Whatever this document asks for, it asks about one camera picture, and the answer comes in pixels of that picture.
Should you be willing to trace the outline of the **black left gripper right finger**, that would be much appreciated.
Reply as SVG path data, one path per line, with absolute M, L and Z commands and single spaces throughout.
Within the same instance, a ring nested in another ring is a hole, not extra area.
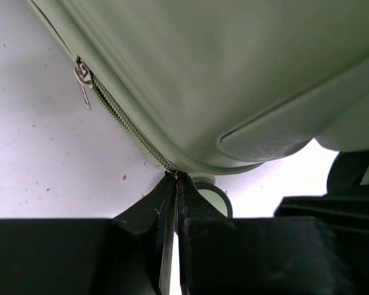
M 228 218 L 177 179 L 183 294 L 355 294 L 330 228 L 313 217 Z

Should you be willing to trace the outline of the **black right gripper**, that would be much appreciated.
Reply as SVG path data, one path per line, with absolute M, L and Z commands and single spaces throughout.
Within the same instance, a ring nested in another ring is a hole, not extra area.
M 276 217 L 312 216 L 329 225 L 351 268 L 358 294 L 369 294 L 369 184 L 362 184 L 369 168 L 369 150 L 341 152 L 321 197 L 282 199 Z

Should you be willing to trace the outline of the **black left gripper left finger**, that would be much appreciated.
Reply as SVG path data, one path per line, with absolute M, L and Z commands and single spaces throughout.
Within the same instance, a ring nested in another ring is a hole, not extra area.
M 0 294 L 168 294 L 176 181 L 115 218 L 0 219 Z

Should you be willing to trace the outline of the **green hard-shell suitcase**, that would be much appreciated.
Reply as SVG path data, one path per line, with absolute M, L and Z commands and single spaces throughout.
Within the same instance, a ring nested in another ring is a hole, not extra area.
M 30 1 L 146 156 L 189 173 L 224 214 L 217 175 L 311 140 L 342 153 L 329 183 L 369 183 L 369 1 Z

